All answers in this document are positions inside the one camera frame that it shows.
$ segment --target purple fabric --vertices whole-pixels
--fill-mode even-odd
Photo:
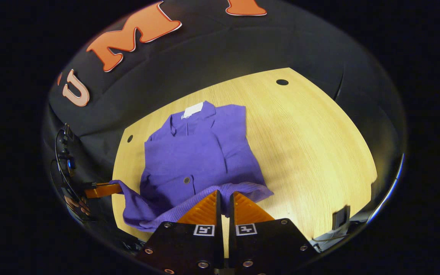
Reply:
[[[273,194],[266,186],[256,183],[226,183],[221,186],[210,186],[172,209],[157,215],[153,205],[143,200],[122,181],[111,181],[110,183],[120,183],[125,195],[125,210],[123,211],[125,223],[145,232],[153,232],[162,222],[178,221],[186,212],[215,190],[219,190],[222,195],[222,213],[226,213],[227,217],[230,195],[235,191],[244,194],[254,202],[259,202]]]
[[[226,192],[224,205],[233,191],[255,202],[273,195],[246,139],[245,106],[215,108],[204,101],[200,112],[181,118],[183,114],[170,115],[144,143],[140,195],[116,181],[125,195],[123,218],[130,226],[153,231],[162,221],[175,222],[217,189]],[[204,195],[208,188],[216,189]],[[224,207],[222,214],[227,214]]]

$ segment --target screw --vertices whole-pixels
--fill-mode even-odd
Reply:
[[[208,268],[208,266],[210,266],[207,262],[199,262],[198,266],[200,268]]]
[[[250,267],[250,266],[252,266],[253,264],[254,264],[253,261],[245,261],[242,265],[245,266],[245,267]]]

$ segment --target wooden tabletop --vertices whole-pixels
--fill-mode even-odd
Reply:
[[[278,79],[288,84],[279,85]],[[133,123],[123,133],[113,179],[139,192],[144,142],[170,114],[205,100],[217,107],[246,106],[247,140],[274,192],[258,205],[275,219],[290,218],[307,239],[330,231],[332,214],[345,205],[351,207],[352,216],[370,201],[377,172],[363,136],[328,95],[290,68],[201,89]],[[112,195],[112,203],[118,228],[148,240],[152,233],[124,223],[124,196]],[[228,257],[228,219],[222,216],[222,222]]]

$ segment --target shirt tag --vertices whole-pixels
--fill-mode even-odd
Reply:
[[[181,116],[181,119],[188,118],[194,113],[198,113],[203,108],[203,102],[195,104],[191,107],[188,107],[184,110],[184,114]]]

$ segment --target shirt collar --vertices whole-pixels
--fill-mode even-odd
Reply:
[[[213,104],[211,104],[208,101],[203,101],[203,107],[201,108],[201,111],[197,113],[198,120],[205,120],[208,117],[211,117],[217,113],[217,110]],[[167,119],[165,126],[168,125],[168,127],[171,129],[171,134],[174,136],[176,134],[176,127],[174,127],[174,124],[177,123],[177,121],[181,120],[181,116],[184,114],[183,112],[175,113],[173,115],[170,115]],[[213,125],[213,122],[208,122],[208,126],[211,127]]]

